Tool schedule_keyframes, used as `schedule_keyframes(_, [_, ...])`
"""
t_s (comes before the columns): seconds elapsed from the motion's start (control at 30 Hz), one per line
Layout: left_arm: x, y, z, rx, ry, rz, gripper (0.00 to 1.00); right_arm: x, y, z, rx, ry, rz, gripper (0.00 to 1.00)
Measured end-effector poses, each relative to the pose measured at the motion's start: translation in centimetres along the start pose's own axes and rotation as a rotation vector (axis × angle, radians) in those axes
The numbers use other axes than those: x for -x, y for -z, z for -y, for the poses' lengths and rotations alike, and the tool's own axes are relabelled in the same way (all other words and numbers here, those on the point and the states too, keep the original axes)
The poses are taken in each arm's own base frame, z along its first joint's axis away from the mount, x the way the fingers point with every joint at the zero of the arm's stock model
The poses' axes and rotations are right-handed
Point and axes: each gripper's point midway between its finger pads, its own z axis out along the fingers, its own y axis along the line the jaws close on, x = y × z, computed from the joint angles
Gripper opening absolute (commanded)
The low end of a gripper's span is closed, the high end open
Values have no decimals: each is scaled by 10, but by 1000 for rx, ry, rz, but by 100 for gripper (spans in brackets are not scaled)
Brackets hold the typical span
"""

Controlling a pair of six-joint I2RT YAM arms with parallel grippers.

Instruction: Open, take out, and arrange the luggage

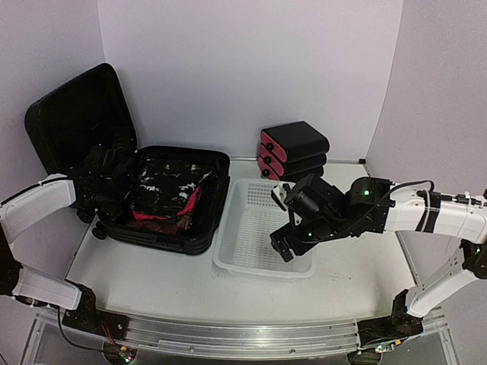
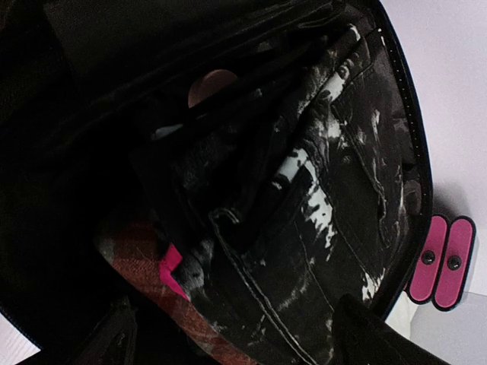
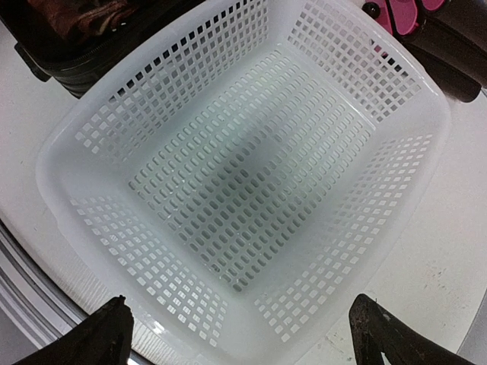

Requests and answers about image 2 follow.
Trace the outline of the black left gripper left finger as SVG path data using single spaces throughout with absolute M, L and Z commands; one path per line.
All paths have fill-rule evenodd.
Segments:
M 108 313 L 68 364 L 133 364 L 137 336 L 135 313 L 127 296 L 112 302 Z

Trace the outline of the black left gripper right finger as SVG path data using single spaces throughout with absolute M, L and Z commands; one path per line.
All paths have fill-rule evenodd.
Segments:
M 335 364 L 445 363 L 392 330 L 349 294 L 342 296 L 333 313 L 332 338 Z

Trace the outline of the black ribbed hard-shell suitcase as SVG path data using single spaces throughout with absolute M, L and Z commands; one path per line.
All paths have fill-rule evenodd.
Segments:
M 147 222 L 161 259 L 170 244 L 183 256 L 205 231 L 185 181 L 207 186 L 234 169 L 324 54 L 320 41 L 362 21 L 396 39 L 421 186 L 419 202 L 406 197 L 409 243 L 363 304 L 385 322 L 426 239 L 432 182 L 381 2 L 1 3 L 1 312 L 40 349 L 29 364 L 68 364 L 111 303 L 129 298 L 97 250 L 99 230 Z

